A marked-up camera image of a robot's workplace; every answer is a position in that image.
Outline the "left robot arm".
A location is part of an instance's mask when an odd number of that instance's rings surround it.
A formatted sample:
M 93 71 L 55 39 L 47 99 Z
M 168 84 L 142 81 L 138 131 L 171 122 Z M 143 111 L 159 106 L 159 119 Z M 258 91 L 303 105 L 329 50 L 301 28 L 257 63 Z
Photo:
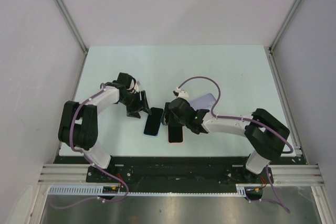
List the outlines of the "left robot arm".
M 111 156 L 98 142 L 98 116 L 109 106 L 123 104 L 127 117 L 139 119 L 140 112 L 150 114 L 146 92 L 140 82 L 128 73 L 119 73 L 116 80 L 102 83 L 99 91 L 82 102 L 64 104 L 58 139 L 74 152 L 81 153 L 98 169 L 98 176 L 105 182 L 115 178 L 116 169 L 109 165 Z

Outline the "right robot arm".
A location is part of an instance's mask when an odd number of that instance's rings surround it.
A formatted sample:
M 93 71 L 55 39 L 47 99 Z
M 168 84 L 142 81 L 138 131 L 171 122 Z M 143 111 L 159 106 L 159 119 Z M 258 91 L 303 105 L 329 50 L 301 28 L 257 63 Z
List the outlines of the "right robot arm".
M 282 154 L 292 153 L 288 144 L 289 129 L 264 109 L 256 109 L 249 115 L 214 114 L 209 109 L 194 110 L 183 98 L 167 102 L 162 123 L 168 126 L 184 126 L 194 134 L 227 133 L 248 139 L 254 150 L 242 169 L 243 179 L 254 183 L 261 172 Z

